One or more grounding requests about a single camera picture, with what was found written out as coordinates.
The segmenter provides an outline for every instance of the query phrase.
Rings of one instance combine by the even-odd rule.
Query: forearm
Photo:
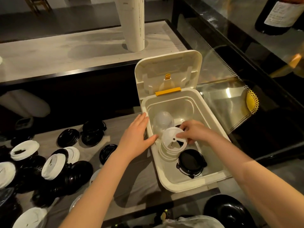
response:
[[[304,196],[212,131],[207,142],[271,227],[304,227]]]
[[[97,178],[65,218],[60,228],[100,228],[129,160],[123,152],[114,151]]]

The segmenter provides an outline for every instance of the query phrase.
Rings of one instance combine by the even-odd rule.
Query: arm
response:
[[[120,139],[117,149],[110,155],[97,178],[64,219],[60,228],[101,228],[128,164],[157,139],[157,135],[143,139],[148,121],[146,113],[143,113],[131,123]]]
[[[304,227],[304,196],[201,122],[186,121],[176,137],[206,141],[271,227]]]

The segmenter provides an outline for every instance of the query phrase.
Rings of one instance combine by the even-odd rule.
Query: person's left hand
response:
[[[149,117],[146,117],[146,113],[139,114],[121,137],[116,150],[127,157],[128,161],[143,153],[158,138],[155,134],[146,140],[143,139],[148,121]]]

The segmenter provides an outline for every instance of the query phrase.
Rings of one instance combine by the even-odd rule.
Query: yellow round object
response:
[[[254,114],[259,107],[259,100],[252,90],[248,90],[247,92],[246,104],[252,114]]]

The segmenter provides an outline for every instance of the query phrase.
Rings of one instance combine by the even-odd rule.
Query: hand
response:
[[[128,161],[143,153],[158,138],[158,135],[153,135],[147,140],[143,139],[148,121],[149,117],[146,117],[146,113],[139,114],[121,137],[116,150],[125,155]]]
[[[185,132],[178,133],[177,138],[188,138],[188,144],[193,144],[197,140],[207,141],[208,134],[214,133],[213,130],[204,126],[203,123],[190,120],[185,121],[180,125],[180,129]]]

